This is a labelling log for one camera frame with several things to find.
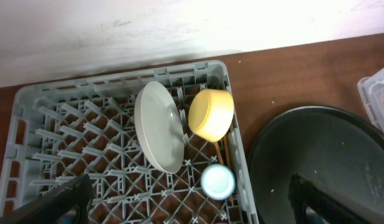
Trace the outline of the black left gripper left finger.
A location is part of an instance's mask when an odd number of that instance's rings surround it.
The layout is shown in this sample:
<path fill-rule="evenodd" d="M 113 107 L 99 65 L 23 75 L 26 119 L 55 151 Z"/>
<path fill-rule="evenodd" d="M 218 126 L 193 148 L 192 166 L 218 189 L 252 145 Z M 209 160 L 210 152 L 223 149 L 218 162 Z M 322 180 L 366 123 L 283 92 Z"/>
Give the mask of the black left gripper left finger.
<path fill-rule="evenodd" d="M 0 223 L 87 223 L 94 199 L 89 175 L 83 174 L 0 218 Z"/>

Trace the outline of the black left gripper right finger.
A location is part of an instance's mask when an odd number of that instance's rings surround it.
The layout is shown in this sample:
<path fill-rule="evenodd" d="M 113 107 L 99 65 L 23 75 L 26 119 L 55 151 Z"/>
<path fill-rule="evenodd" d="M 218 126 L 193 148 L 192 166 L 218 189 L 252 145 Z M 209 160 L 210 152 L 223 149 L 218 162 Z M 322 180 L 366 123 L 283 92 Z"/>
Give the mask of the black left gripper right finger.
<path fill-rule="evenodd" d="M 319 223 L 319 220 L 321 223 L 368 223 L 298 173 L 291 176 L 288 198 L 299 224 Z"/>

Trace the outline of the blue plastic cup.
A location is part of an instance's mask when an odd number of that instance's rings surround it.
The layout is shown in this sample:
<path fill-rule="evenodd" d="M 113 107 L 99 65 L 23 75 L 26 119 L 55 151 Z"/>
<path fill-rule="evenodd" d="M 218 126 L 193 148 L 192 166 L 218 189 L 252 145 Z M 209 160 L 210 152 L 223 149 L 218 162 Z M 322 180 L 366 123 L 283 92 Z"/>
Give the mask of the blue plastic cup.
<path fill-rule="evenodd" d="M 236 187 L 233 172 L 225 165 L 212 164 L 204 169 L 201 176 L 201 188 L 214 200 L 225 200 Z"/>

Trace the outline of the white round plate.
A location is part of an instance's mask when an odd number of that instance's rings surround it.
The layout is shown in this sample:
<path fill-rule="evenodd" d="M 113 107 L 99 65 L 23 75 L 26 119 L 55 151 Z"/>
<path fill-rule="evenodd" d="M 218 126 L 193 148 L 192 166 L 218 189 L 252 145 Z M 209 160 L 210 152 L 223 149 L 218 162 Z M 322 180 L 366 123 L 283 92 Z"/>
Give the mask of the white round plate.
<path fill-rule="evenodd" d="M 184 158 L 184 132 L 177 106 L 164 85 L 149 82 L 138 93 L 134 123 L 149 163 L 162 172 L 176 173 Z"/>

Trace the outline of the yellow bowl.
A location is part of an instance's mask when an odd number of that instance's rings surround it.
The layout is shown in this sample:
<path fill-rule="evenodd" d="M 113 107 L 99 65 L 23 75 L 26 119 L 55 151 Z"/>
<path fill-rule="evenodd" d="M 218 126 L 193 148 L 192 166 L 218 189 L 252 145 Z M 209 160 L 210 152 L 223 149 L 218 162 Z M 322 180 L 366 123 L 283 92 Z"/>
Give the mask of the yellow bowl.
<path fill-rule="evenodd" d="M 234 115 L 234 102 L 226 90 L 205 89 L 196 94 L 190 105 L 188 124 L 199 137 L 217 142 L 227 133 Z"/>

